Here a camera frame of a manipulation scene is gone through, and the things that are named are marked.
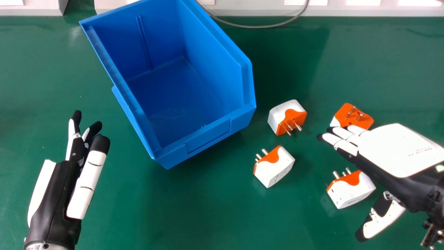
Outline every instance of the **green table surface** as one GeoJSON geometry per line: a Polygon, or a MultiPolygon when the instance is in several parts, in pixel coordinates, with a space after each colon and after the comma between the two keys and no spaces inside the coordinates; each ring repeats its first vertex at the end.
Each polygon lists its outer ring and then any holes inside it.
{"type": "Polygon", "coordinates": [[[253,62],[256,113],[248,128],[165,170],[145,151],[78,24],[94,14],[90,1],[71,1],[65,17],[0,18],[0,249],[22,247],[41,165],[63,160],[74,109],[83,112],[82,128],[101,120],[111,139],[77,249],[421,249],[424,213],[406,213],[357,242],[355,230],[383,189],[336,210],[325,193],[331,173],[356,168],[316,135],[350,102],[376,126],[399,122],[444,145],[444,19],[223,26],[253,62]],[[268,111],[290,99],[308,111],[304,130],[276,137],[268,111]],[[279,144],[296,164],[266,189],[252,175],[254,155],[279,144]]]}

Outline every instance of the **power adapter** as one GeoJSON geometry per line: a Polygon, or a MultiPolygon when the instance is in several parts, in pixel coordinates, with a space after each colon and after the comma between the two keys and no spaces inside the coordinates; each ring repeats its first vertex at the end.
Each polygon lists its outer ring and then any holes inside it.
{"type": "Polygon", "coordinates": [[[345,170],[342,177],[334,171],[335,180],[327,187],[327,194],[338,209],[356,204],[376,190],[370,177],[362,171],[352,173],[349,168],[345,170]]]}
{"type": "Polygon", "coordinates": [[[264,156],[256,154],[253,175],[266,187],[270,188],[290,172],[295,162],[291,154],[281,145],[270,153],[262,149],[264,156]]]}
{"type": "Polygon", "coordinates": [[[356,125],[363,129],[369,129],[374,120],[368,114],[359,110],[356,106],[345,103],[334,115],[330,127],[347,127],[356,125]]]}
{"type": "Polygon", "coordinates": [[[302,125],[307,117],[307,112],[297,100],[290,100],[272,108],[268,115],[268,124],[277,135],[287,133],[297,129],[302,131],[302,125]]]}

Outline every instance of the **blue plastic bin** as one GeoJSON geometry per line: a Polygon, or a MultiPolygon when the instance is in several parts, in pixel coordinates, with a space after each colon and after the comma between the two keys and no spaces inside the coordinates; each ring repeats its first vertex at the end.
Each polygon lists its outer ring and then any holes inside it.
{"type": "Polygon", "coordinates": [[[80,25],[140,140],[166,169],[248,126],[251,62],[195,0],[143,0],[80,25]]]}

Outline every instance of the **bin bottom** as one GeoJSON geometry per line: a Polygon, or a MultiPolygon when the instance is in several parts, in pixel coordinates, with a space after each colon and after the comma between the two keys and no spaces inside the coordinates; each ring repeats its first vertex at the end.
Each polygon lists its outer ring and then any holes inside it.
{"type": "Polygon", "coordinates": [[[227,114],[215,93],[183,57],[130,79],[128,86],[161,147],[227,114]]]}

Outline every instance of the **robotic hand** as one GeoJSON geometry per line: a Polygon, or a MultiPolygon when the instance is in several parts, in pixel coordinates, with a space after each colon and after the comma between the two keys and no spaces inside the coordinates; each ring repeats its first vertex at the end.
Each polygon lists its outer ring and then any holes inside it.
{"type": "Polygon", "coordinates": [[[98,135],[99,121],[80,136],[81,119],[76,110],[69,120],[65,161],[43,164],[29,205],[25,250],[74,250],[77,244],[110,147],[110,140],[98,135]]]}
{"type": "Polygon", "coordinates": [[[371,131],[357,126],[332,127],[318,135],[349,162],[387,189],[356,232],[363,242],[407,210],[424,211],[428,229],[421,245],[434,249],[444,240],[444,149],[404,127],[390,124],[371,131]]]}

